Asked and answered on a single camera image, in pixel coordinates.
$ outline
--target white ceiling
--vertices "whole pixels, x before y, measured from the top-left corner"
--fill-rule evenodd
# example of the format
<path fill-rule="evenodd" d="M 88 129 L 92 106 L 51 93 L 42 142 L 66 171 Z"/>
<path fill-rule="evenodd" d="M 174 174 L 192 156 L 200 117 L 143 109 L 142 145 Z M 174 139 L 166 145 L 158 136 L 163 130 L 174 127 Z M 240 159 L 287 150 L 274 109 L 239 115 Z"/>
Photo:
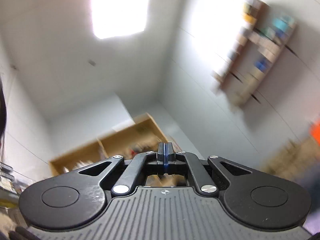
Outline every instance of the white ceiling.
<path fill-rule="evenodd" d="M 46 118 L 111 92 L 130 109 L 156 97 L 182 2 L 150 0 L 145 31 L 99 40 L 90 0 L 0 0 L 0 33 Z"/>

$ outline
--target orange object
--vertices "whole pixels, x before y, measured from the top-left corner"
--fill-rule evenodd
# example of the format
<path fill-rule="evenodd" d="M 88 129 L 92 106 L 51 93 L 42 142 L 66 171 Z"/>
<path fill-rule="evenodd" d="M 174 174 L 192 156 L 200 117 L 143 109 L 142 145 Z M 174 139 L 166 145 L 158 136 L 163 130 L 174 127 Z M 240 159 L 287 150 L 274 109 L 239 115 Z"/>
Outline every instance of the orange object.
<path fill-rule="evenodd" d="M 246 13 L 244 13 L 243 19 L 244 19 L 246 22 L 249 22 L 250 24 L 255 24 L 255 23 L 256 23 L 256 20 L 257 20 L 257 19 L 255 19 L 254 17 L 252 17 L 251 15 L 246 14 Z"/>
<path fill-rule="evenodd" d="M 310 134 L 320 144 L 320 121 L 311 126 Z"/>

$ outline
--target ceiling light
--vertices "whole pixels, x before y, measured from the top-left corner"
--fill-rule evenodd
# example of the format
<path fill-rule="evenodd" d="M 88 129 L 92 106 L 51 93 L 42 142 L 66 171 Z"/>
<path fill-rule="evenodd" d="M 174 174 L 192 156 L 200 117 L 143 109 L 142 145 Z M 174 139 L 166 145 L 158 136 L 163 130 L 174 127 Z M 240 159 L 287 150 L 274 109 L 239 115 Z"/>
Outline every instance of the ceiling light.
<path fill-rule="evenodd" d="M 93 33 L 100 39 L 144 31 L 149 0 L 91 0 Z"/>

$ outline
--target logo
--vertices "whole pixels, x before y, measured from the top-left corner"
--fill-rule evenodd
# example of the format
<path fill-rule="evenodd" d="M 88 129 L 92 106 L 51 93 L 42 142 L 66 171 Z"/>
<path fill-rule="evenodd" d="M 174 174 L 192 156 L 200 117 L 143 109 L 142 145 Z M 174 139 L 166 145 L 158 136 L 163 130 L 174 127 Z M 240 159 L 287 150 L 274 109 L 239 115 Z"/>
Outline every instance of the logo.
<path fill-rule="evenodd" d="M 164 189 L 164 190 L 162 190 L 162 191 L 160 191 L 163 195 L 167 195 L 167 194 L 169 194 L 170 193 L 170 191 L 169 190 L 167 190 L 167 189 Z"/>

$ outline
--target circular indent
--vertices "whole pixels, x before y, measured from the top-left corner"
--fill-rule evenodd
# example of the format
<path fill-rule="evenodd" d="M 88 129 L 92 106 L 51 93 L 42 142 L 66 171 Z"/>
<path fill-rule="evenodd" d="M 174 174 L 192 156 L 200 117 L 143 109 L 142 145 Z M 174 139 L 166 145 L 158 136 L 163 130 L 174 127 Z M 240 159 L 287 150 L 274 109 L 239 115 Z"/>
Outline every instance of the circular indent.
<path fill-rule="evenodd" d="M 63 208 L 72 205 L 79 198 L 79 193 L 71 187 L 54 187 L 42 194 L 42 201 L 50 207 Z"/>
<path fill-rule="evenodd" d="M 288 194 L 278 187 L 264 186 L 255 188 L 251 198 L 261 206 L 278 207 L 287 202 Z"/>

